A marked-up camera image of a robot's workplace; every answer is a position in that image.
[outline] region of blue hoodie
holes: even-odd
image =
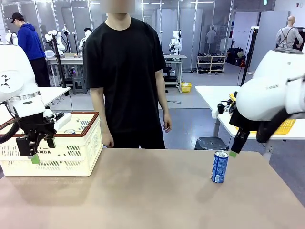
[[[24,50],[30,61],[45,57],[38,34],[32,24],[26,23],[20,27],[18,45]]]

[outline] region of white plastic crate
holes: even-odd
[[[10,126],[0,134],[6,133]],[[75,130],[75,134],[65,134]],[[72,119],[55,135],[55,148],[48,148],[45,140],[38,147],[39,165],[21,157],[16,138],[0,145],[0,164],[6,176],[90,176],[102,150],[102,136],[98,112],[73,112]]]

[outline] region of black garment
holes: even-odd
[[[35,80],[39,87],[50,87],[50,79],[48,74],[48,66],[45,58],[39,58],[30,61],[35,74]]]
[[[165,149],[162,128],[112,134],[115,148]]]
[[[155,72],[166,64],[151,26],[131,18],[128,29],[117,31],[102,23],[87,39],[83,57],[89,87],[104,88],[112,135],[160,126]]]

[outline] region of shoe rack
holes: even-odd
[[[225,56],[197,56],[197,73],[224,73]]]

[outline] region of barcode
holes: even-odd
[[[215,176],[215,182],[219,182],[219,175]]]

